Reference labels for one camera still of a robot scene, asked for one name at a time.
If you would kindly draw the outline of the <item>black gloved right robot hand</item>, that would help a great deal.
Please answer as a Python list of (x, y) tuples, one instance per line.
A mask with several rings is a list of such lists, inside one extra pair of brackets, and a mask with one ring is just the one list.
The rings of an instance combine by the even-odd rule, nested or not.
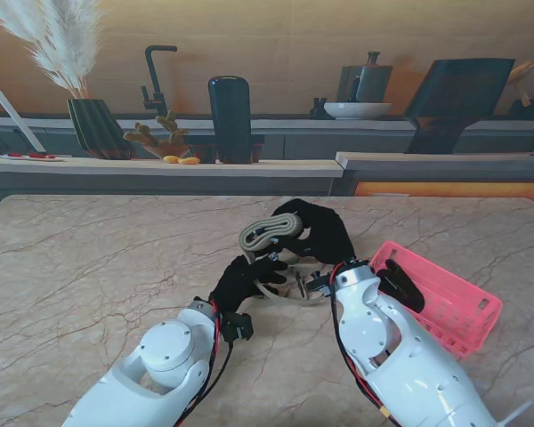
[(295, 198), (278, 207), (272, 215), (291, 213), (301, 220), (309, 235), (306, 238), (281, 237), (280, 247), (325, 264), (337, 265), (355, 257), (344, 223), (333, 209)]

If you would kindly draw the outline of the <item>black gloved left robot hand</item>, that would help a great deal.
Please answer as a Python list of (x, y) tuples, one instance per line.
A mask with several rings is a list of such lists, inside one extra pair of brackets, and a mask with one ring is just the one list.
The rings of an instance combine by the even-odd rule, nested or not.
[(269, 256), (249, 263), (244, 255), (240, 255), (225, 269), (208, 300), (214, 302), (221, 313), (237, 312), (246, 299), (262, 294), (257, 283), (278, 295), (279, 289), (274, 285), (286, 283), (287, 279), (279, 274), (286, 269), (285, 262), (274, 261)]

